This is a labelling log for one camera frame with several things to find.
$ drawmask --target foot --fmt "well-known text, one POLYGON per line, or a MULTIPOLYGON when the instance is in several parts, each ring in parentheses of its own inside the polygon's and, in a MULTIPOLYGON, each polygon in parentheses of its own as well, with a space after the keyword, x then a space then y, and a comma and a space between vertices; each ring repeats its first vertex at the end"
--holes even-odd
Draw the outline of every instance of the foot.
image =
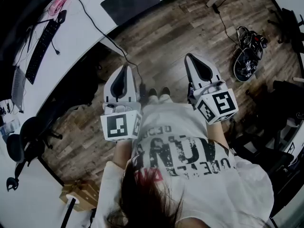
POLYGON ((161 89, 161 95, 170 95, 170 89, 168 87, 163 87, 161 89))
POLYGON ((152 96, 152 95, 157 96, 157 91, 156 91, 156 89, 154 89, 154 88, 151 88, 151 89, 149 90, 148 96, 150 97, 150 96, 152 96))

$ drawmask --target white t-shirt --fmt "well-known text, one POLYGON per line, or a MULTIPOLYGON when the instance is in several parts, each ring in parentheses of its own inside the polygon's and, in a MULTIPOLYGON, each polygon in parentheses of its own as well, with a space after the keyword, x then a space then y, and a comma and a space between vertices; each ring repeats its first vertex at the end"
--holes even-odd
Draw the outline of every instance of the white t-shirt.
MULTIPOLYGON (((133 164, 142 175, 157 168, 156 184, 162 189, 165 182, 173 200, 184 192, 180 219, 201 219, 211 228, 262 227, 274 203, 268 175, 206 139, 204 123, 189 105, 145 107, 133 164)), ((106 164, 92 228, 106 227, 109 212, 119 208, 123 173, 113 162, 106 164)))

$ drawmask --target wooden floor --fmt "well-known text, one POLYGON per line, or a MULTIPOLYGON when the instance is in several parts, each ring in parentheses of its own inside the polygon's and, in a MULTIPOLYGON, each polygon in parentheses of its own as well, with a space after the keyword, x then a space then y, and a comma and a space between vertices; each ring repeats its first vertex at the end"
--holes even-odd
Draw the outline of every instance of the wooden floor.
MULTIPOLYGON (((236 28, 245 26, 269 41, 264 50, 258 71, 250 82, 236 81, 232 72, 234 43, 226 36, 218 14, 207 8, 208 0, 171 0, 145 14, 128 26, 116 38, 128 52, 128 57, 139 66, 148 88, 171 89, 175 102, 186 102, 188 79, 183 64, 188 52, 201 55, 213 62, 234 94, 239 106, 235 115, 237 123, 255 109, 253 101, 245 95, 249 89, 258 92, 262 84, 272 88, 274 80, 292 81, 301 77, 297 55, 290 44, 278 44, 280 31, 267 20, 276 21, 271 0, 227 0, 220 13, 230 37, 237 41, 236 28)), ((114 53, 100 62, 100 75, 107 80, 124 59, 114 53)), ((133 69, 137 84, 140 80, 133 69)), ((63 134, 63 140, 51 139, 52 150, 43 156, 50 168, 64 181, 93 179, 100 183, 105 163, 112 158, 113 142, 103 138, 99 116, 103 113, 103 87, 99 86, 93 104, 79 107, 58 120, 55 130, 63 134)), ((225 131, 228 123, 223 123, 225 131)))

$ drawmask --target pink object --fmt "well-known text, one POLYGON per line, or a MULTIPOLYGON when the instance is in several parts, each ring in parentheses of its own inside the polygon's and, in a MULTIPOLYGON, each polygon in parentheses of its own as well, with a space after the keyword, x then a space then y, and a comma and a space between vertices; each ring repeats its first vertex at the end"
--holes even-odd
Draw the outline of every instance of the pink object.
POLYGON ((55 0, 53 2, 53 4, 51 5, 51 7, 49 7, 48 9, 48 13, 51 15, 51 16, 54 16, 56 15, 56 13, 58 11, 60 11, 60 9, 62 8, 62 6, 65 4, 66 0, 55 0))

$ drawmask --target black keyboard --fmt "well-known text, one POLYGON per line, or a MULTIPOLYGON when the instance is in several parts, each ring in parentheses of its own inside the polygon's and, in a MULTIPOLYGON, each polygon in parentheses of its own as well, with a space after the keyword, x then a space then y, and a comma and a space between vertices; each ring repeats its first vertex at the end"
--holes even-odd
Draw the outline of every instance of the black keyboard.
POLYGON ((45 52, 47 51, 47 48, 51 43, 59 26, 59 23, 54 20, 50 20, 44 31, 42 32, 41 37, 39 38, 39 41, 29 61, 27 72, 25 74, 25 77, 29 80, 31 84, 34 84, 42 58, 45 52))

